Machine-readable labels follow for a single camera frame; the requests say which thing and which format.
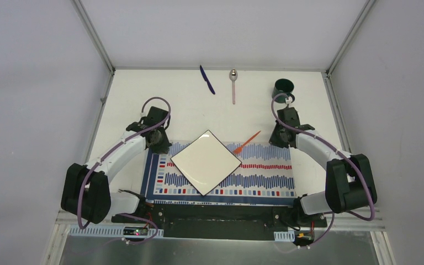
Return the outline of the white square plate black rim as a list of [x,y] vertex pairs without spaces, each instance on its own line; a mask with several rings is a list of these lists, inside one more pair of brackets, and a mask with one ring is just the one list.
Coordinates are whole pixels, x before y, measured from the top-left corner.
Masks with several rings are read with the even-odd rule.
[[172,156],[171,161],[202,196],[210,193],[242,165],[241,160],[210,130]]

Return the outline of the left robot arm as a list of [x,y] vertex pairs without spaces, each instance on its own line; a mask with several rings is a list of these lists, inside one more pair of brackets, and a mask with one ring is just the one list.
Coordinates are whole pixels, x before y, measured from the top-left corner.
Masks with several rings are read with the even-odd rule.
[[80,165],[69,166],[61,198],[61,208],[77,218],[80,228],[98,224],[119,214],[133,223],[145,219],[146,208],[135,192],[112,192],[114,177],[137,155],[145,150],[167,153],[171,143],[160,126],[150,131],[126,131],[104,154]]

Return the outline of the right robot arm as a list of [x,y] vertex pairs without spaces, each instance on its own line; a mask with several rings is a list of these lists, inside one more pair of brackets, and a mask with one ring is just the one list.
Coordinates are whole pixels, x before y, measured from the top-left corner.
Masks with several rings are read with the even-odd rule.
[[296,225],[305,226],[314,214],[322,213],[350,213],[365,221],[374,219],[376,194],[365,155],[340,151],[308,124],[294,128],[277,122],[269,142],[307,154],[326,171],[324,191],[305,195],[296,202],[297,207],[291,211]]

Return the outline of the blue striped placemat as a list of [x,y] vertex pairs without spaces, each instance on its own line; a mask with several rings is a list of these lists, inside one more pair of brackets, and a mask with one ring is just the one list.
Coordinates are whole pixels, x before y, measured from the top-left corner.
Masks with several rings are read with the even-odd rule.
[[171,158],[188,141],[173,141],[167,154],[149,151],[140,193],[155,204],[292,205],[298,197],[289,149],[252,142],[236,155],[240,165],[225,174],[216,161],[206,170],[207,194],[202,195]]

